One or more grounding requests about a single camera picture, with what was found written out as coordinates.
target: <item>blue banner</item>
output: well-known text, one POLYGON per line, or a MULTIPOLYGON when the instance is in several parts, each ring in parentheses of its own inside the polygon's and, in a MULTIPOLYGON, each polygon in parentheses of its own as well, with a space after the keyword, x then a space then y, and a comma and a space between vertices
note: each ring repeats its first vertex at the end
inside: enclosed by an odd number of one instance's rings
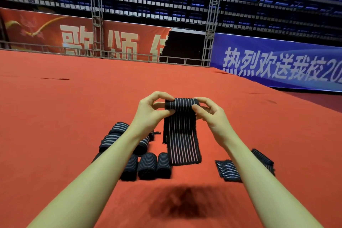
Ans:
POLYGON ((342 48, 216 33, 211 64, 269 87, 342 92, 342 48))

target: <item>forearm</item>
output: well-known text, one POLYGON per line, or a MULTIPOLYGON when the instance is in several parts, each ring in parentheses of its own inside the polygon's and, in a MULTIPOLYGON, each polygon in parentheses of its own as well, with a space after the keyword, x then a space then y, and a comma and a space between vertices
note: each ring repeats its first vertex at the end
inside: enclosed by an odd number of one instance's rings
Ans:
POLYGON ((128 129, 30 223, 28 228, 94 227, 139 139, 128 129))
POLYGON ((225 149, 266 228, 322 227, 237 135, 225 142, 225 149))

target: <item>hand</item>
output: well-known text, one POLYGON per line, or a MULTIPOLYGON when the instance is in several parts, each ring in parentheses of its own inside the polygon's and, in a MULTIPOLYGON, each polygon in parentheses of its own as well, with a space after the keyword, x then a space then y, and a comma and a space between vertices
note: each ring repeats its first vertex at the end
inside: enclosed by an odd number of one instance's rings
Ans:
POLYGON ((174 100, 173 96, 160 91, 153 92, 148 97, 140 100, 135 117, 128 128, 140 140, 146 138, 162 119, 173 115, 175 112, 173 109, 157 111, 156 109, 165 107, 165 102, 155 102, 158 98, 174 100))
POLYGON ((206 104, 208 107, 200 107, 193 105, 192 109, 196 113, 196 119, 203 119, 207 122, 215 140, 221 147, 225 147, 226 143, 232 137, 237 136, 230 125, 224 110, 216 105, 212 100, 205 97, 195 97, 200 103, 206 104))

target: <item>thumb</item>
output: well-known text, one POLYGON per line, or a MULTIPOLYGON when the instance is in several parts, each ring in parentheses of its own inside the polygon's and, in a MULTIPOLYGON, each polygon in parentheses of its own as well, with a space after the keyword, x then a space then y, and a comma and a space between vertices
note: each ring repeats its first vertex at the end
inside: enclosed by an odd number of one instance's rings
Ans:
POLYGON ((209 118, 211 117, 211 114, 208 113, 206 110, 204 110, 202 107, 200 107, 199 105, 192 105, 192 109, 195 111, 195 113, 197 114, 197 116, 199 118, 202 118, 204 121, 208 121, 209 118))
POLYGON ((165 117, 173 115, 176 112, 176 110, 166 109, 166 110, 158 110, 156 112, 158 113, 158 117, 161 120, 161 119, 164 119, 165 117))

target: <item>red banner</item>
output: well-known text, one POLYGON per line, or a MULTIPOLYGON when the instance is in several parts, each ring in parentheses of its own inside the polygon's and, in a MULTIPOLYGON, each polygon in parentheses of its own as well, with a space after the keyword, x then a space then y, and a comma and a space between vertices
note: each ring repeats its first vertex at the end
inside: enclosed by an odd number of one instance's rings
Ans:
MULTIPOLYGON (((84 55, 85 51, 79 49, 93 48, 90 18, 6 8, 0 8, 0 14, 10 42, 63 47, 12 45, 12 48, 72 55, 84 55)), ((109 51, 108 56, 112 58, 158 61, 170 30, 167 27, 105 20, 103 50, 109 51)))

